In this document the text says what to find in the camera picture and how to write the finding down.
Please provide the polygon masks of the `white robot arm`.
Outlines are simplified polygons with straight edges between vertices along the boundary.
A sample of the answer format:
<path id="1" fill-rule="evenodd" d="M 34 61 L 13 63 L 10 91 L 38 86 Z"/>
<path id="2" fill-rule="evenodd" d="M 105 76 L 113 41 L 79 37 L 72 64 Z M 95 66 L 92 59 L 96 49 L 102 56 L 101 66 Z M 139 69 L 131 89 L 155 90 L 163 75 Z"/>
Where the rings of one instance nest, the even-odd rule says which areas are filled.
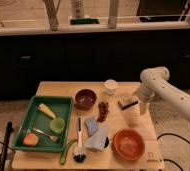
<path id="1" fill-rule="evenodd" d="M 190 123 L 190 95 L 171 85 L 169 77 L 170 72 L 164 66 L 144 69 L 140 73 L 141 84 L 135 93 L 142 103 L 149 102 L 158 94 L 176 107 Z"/>

